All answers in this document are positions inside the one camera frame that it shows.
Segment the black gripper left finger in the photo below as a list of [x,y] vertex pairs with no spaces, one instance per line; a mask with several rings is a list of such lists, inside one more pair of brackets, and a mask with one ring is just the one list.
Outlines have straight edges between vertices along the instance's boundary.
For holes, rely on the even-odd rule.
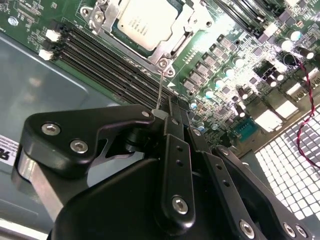
[[131,104],[33,114],[24,122],[12,180],[33,190],[55,224],[72,198],[139,161],[156,160],[156,223],[191,227],[194,185],[180,108],[189,111],[169,97],[155,110]]

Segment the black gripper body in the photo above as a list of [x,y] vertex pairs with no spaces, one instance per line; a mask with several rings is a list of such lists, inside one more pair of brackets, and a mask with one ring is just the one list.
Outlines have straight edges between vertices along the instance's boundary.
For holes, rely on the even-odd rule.
[[[138,161],[73,197],[51,230],[52,240],[169,240],[156,223],[157,160]],[[192,175],[196,219],[181,240],[230,240],[210,185]]]

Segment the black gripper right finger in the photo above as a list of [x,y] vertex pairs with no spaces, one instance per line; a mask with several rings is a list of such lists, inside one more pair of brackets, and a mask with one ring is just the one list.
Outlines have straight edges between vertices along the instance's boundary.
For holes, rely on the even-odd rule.
[[179,110],[191,147],[191,166],[207,190],[202,207],[220,240],[312,240],[314,234],[229,149],[210,150],[192,127],[189,111]]

